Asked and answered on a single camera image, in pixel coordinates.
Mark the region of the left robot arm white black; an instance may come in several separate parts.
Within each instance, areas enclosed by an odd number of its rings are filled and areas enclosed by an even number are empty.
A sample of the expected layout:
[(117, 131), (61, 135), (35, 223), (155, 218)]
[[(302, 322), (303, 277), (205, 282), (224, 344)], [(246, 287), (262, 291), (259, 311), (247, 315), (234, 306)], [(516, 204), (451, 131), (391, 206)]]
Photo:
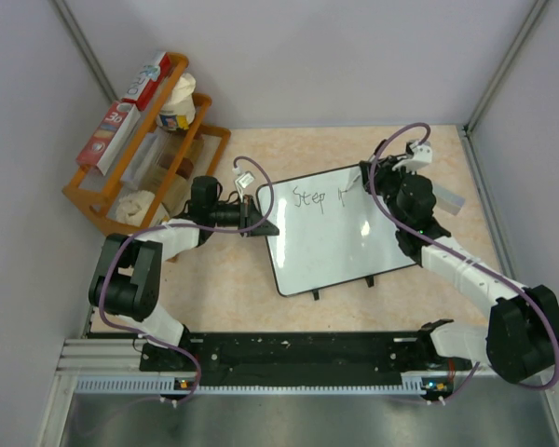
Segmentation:
[(132, 332), (159, 345), (171, 368), (186, 367), (193, 356), (189, 331), (158, 302), (164, 262), (204, 245), (212, 234), (275, 237), (280, 230), (266, 219), (245, 189), (250, 172), (235, 180), (236, 191), (221, 199), (222, 186), (212, 176), (199, 176), (177, 217), (137, 236), (106, 238), (89, 286), (89, 302), (104, 315), (116, 316)]

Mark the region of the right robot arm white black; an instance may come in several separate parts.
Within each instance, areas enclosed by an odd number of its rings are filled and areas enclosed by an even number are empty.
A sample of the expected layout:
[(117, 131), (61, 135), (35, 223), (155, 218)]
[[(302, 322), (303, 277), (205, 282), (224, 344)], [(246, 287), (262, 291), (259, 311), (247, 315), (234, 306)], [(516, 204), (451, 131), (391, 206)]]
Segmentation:
[(552, 368), (559, 373), (559, 305), (554, 292), (502, 276), (465, 251), (434, 216), (437, 197), (419, 170), (432, 161), (426, 143), (409, 142), (405, 153), (359, 164), (361, 185), (376, 194), (380, 210), (396, 226), (402, 253), (449, 281), (486, 317), (484, 326), (440, 320), (424, 326), (428, 338), (416, 357), (435, 369), (449, 358), (489, 366), (505, 381), (519, 384)]

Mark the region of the white marker pen black cap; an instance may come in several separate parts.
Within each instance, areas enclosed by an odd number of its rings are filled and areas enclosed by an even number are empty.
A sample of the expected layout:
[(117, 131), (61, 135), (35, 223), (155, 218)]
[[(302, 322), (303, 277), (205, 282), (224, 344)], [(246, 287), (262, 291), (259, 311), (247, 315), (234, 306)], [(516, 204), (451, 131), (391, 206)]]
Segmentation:
[(348, 181), (348, 184), (345, 188), (345, 191), (346, 192), (349, 191), (354, 186), (354, 184), (359, 180), (360, 177), (361, 177), (361, 175), (359, 173), (356, 174), (355, 176), (351, 177)]

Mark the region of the white whiteboard black frame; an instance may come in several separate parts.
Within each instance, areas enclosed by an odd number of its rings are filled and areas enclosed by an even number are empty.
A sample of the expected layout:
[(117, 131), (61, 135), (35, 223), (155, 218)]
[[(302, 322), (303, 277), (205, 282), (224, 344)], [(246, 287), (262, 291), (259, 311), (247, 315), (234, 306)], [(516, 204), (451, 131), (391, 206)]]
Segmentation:
[(412, 266), (396, 226), (345, 166), (257, 189), (262, 211), (279, 234), (266, 239), (277, 291), (284, 297)]

